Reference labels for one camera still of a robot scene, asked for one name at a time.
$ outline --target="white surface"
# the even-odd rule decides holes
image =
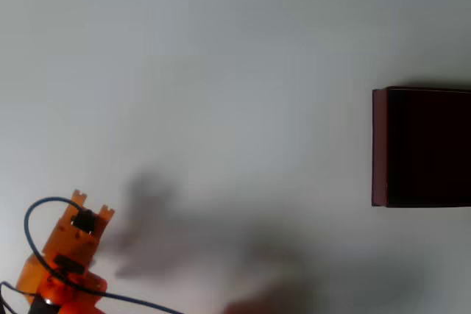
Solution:
[[[275,229],[297,234],[318,313],[469,309],[470,211],[369,203],[371,89],[466,82],[470,0],[0,6],[2,278],[15,282],[29,254],[21,225],[34,200],[80,188],[90,206],[118,210],[110,227],[116,231],[124,224],[125,186],[152,166],[177,180],[189,215],[204,218],[229,199],[223,218],[271,219]],[[38,242],[61,210],[35,217]],[[228,222],[237,229],[234,219]],[[247,232],[237,231],[241,238]],[[146,242],[158,239],[144,239],[141,251],[155,249]],[[230,255],[211,257],[168,276],[119,279],[125,257],[103,253],[95,271],[110,290],[188,314],[217,313],[233,279]],[[26,312],[18,297],[7,298]],[[111,301],[101,307],[150,313]]]

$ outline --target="black object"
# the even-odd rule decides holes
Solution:
[[[54,262],[56,265],[58,265],[60,268],[62,268],[65,273],[72,273],[72,274],[79,274],[83,275],[85,272],[85,268],[83,265],[73,261],[72,259],[69,259],[68,257],[64,257],[63,255],[57,255],[54,258]]]
[[[60,307],[47,304],[41,297],[36,297],[29,308],[28,314],[57,314]]]
[[[92,233],[95,230],[96,216],[91,210],[80,210],[72,219],[72,224],[83,232]]]
[[[16,293],[24,294],[25,296],[31,296],[31,297],[37,296],[36,293],[27,293],[27,292],[23,292],[22,290],[17,290],[7,281],[2,281],[0,282],[0,300],[1,300],[0,314],[5,314],[5,308],[7,308],[10,313],[16,314],[16,312],[11,308],[11,306],[4,300],[3,296],[1,295],[2,286],[8,287],[10,290],[15,291]]]
[[[471,206],[471,90],[373,91],[372,204]]]

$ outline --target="orange robotic arm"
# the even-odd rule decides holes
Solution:
[[[87,195],[74,191],[72,201],[83,207]],[[43,258],[48,265],[77,285],[105,292],[107,283],[88,268],[100,238],[113,217],[114,210],[103,206],[98,214],[68,205],[57,222],[46,245]],[[32,254],[26,261],[17,289],[38,296],[26,296],[31,304],[29,314],[102,314],[95,308],[100,296],[70,287],[53,277]]]

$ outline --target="wire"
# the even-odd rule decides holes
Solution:
[[[3,296],[1,295],[1,287],[2,286],[5,286],[5,287],[8,287],[10,290],[14,290],[15,292],[18,292],[18,293],[21,293],[21,294],[24,294],[25,296],[37,296],[36,293],[27,293],[27,292],[23,292],[22,290],[17,290],[16,288],[14,288],[10,283],[8,283],[7,281],[2,281],[0,282],[0,299],[1,299],[1,303],[5,306],[5,308],[8,309],[8,311],[12,314],[17,314],[16,311],[14,311],[11,306],[4,300]],[[3,310],[3,308],[0,309],[0,313],[5,313],[5,311]]]
[[[41,200],[38,200],[36,201],[34,204],[32,204],[25,216],[24,216],[24,234],[26,235],[26,239],[28,241],[28,244],[29,246],[31,247],[31,250],[33,252],[33,254],[37,257],[38,261],[41,263],[41,265],[53,276],[55,277],[56,279],[59,279],[60,281],[62,281],[63,283],[65,283],[67,286],[70,286],[72,288],[75,288],[76,290],[81,290],[82,292],[86,292],[86,293],[89,293],[89,294],[92,294],[94,296],[100,296],[100,297],[106,297],[106,298],[111,298],[111,299],[117,299],[119,301],[127,301],[129,303],[133,303],[133,304],[139,304],[139,305],[143,305],[145,307],[150,307],[150,308],[153,308],[153,309],[157,309],[157,310],[161,310],[165,313],[168,313],[168,314],[182,314],[181,312],[177,312],[176,310],[173,310],[173,309],[170,309],[170,308],[167,308],[167,307],[164,307],[162,305],[159,305],[159,304],[154,304],[154,303],[151,303],[149,301],[143,301],[143,300],[140,300],[140,299],[135,299],[135,298],[131,298],[131,297],[126,297],[126,296],[122,296],[122,295],[119,295],[119,294],[114,294],[114,293],[108,293],[108,292],[101,292],[100,290],[91,290],[89,288],[86,288],[86,287],[83,287],[81,285],[78,285],[77,283],[75,282],[72,282],[70,281],[67,277],[63,276],[62,274],[58,273],[57,271],[55,271],[53,268],[51,268],[51,266],[49,266],[49,264],[44,260],[43,256],[41,255],[41,253],[38,251],[38,248],[36,248],[36,245],[35,243],[33,242],[32,240],[32,237],[31,237],[31,233],[29,232],[29,217],[31,216],[33,210],[38,207],[39,205],[41,204],[45,204],[46,202],[52,202],[52,201],[61,201],[61,202],[65,202],[69,205],[72,205],[73,207],[75,207],[76,209],[78,209],[79,211],[82,211],[82,208],[75,202],[73,202],[72,200],[69,200],[69,199],[66,199],[66,198],[61,198],[61,197],[58,197],[58,196],[53,196],[53,197],[49,197],[49,198],[44,198],[44,199],[41,199]]]

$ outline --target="box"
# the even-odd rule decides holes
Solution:
[[[373,91],[372,205],[471,206],[471,90]]]

